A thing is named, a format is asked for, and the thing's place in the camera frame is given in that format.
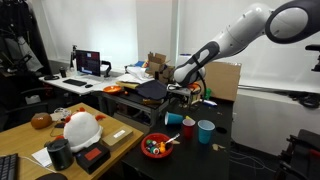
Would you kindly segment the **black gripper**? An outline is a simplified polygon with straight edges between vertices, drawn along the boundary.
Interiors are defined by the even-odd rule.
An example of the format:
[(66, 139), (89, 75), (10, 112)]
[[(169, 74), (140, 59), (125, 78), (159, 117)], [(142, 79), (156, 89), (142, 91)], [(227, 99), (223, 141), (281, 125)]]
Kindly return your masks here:
[(191, 106), (194, 101), (197, 101), (202, 92), (202, 87), (199, 83), (192, 83), (186, 87), (182, 87), (178, 84), (169, 84), (167, 91), (171, 94), (175, 94), (184, 107)]

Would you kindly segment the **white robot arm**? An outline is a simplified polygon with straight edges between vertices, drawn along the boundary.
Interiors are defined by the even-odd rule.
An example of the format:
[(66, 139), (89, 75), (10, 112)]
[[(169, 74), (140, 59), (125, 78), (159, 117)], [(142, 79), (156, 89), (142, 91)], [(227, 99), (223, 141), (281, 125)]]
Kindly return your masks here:
[(176, 83), (186, 87), (204, 80), (204, 66), (243, 51), (262, 35), (278, 44), (304, 40), (320, 31), (320, 1), (291, 0), (276, 9), (254, 3), (231, 25), (174, 69)]

